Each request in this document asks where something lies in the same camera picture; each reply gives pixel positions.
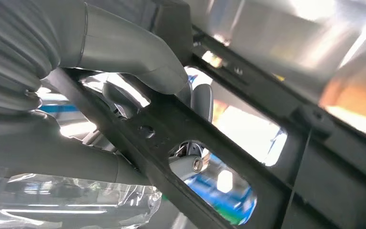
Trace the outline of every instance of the plastic film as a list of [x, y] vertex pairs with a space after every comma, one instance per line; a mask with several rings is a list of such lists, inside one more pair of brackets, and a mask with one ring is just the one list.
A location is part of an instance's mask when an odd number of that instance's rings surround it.
[[0, 229], [133, 229], [158, 210], [161, 192], [126, 185], [22, 174], [0, 168]]

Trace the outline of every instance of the fluorescent light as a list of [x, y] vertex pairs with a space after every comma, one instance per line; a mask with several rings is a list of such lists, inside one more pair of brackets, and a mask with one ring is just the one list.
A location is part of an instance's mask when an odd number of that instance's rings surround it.
[[74, 123], [61, 126], [61, 134], [66, 137], [89, 133], [94, 130], [96, 130], [96, 125], [91, 122]]
[[6, 212], [26, 212], [26, 213], [58, 213], [58, 214], [101, 214], [106, 212], [100, 211], [69, 211], [69, 210], [32, 210], [32, 209], [3, 209]]
[[27, 206], [33, 206], [33, 207], [58, 207], [58, 204], [29, 204]]
[[68, 207], [118, 207], [117, 204], [67, 204]]
[[41, 88], [37, 91], [37, 93], [41, 93], [41, 94], [50, 93], [50, 92], [51, 92], [51, 90], [50, 90], [50, 89], [48, 89], [48, 88], [46, 88], [46, 87], [41, 87]]
[[234, 178], [232, 172], [223, 170], [218, 175], [217, 189], [223, 193], [228, 193], [234, 186], [233, 182]]

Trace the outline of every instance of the overhead light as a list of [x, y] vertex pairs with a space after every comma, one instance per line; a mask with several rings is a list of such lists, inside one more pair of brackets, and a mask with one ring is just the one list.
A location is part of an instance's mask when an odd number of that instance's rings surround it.
[[73, 123], [61, 126], [61, 134], [66, 137], [89, 133], [96, 130], [96, 125], [91, 122]]
[[40, 93], [40, 94], [46, 94], [46, 93], [50, 93], [51, 92], [51, 90], [50, 89], [48, 89], [48, 88], [46, 88], [46, 87], [41, 87], [38, 91], [37, 91], [37, 93]]
[[234, 186], [234, 178], [232, 172], [223, 170], [218, 175], [217, 189], [223, 193], [228, 193]]
[[32, 209], [3, 209], [5, 212], [25, 212], [25, 213], [57, 213], [57, 214], [101, 214], [105, 210], [100, 211], [69, 211], [69, 210], [32, 210]]

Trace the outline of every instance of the metal surface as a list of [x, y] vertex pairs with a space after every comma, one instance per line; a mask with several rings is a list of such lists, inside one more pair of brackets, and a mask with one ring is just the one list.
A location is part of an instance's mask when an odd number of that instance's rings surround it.
[[366, 0], [185, 0], [192, 22], [318, 103], [342, 62], [366, 53]]

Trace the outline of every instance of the gray plastic duct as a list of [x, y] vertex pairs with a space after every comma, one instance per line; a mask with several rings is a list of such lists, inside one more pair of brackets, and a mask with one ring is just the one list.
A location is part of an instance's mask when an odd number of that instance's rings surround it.
[[39, 0], [53, 23], [63, 67], [130, 73], [164, 94], [179, 92], [187, 74], [159, 37], [81, 0]]
[[36, 108], [25, 92], [59, 66], [130, 73], [164, 94], [187, 83], [163, 40], [116, 15], [82, 0], [0, 0], [0, 113]]
[[165, 42], [82, 0], [0, 0], [0, 166], [8, 176], [146, 184], [123, 158], [61, 137], [52, 117], [33, 111], [39, 79], [57, 67], [130, 73], [165, 94], [187, 83]]

